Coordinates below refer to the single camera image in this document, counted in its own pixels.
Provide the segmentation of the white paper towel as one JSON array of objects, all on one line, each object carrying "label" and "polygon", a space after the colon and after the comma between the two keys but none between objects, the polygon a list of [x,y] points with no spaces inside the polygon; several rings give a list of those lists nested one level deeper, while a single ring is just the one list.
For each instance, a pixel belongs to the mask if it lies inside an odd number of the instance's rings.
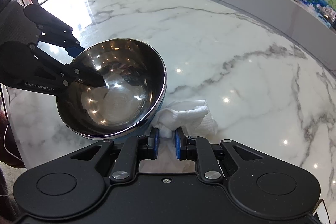
[{"label": "white paper towel", "polygon": [[172,102],[155,114],[151,126],[165,139],[173,138],[178,128],[188,136],[214,136],[218,131],[206,100]]}]

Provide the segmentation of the blue steel bowl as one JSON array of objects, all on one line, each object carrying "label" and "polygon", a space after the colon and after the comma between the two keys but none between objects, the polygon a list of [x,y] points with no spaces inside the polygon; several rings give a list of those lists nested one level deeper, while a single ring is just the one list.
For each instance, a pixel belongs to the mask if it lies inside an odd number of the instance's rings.
[{"label": "blue steel bowl", "polygon": [[167,87],[165,63],[150,45],[119,38],[80,53],[73,65],[102,75],[93,88],[74,82],[56,97],[64,124],[88,139],[123,139],[142,135],[161,108]]}]

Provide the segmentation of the white smartphone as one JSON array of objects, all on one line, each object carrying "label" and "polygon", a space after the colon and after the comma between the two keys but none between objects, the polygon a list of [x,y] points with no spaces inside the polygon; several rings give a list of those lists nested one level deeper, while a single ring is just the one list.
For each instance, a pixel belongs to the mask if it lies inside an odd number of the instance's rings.
[{"label": "white smartphone", "polygon": [[313,217],[322,224],[331,224],[329,214],[323,199],[320,199],[313,211]]}]

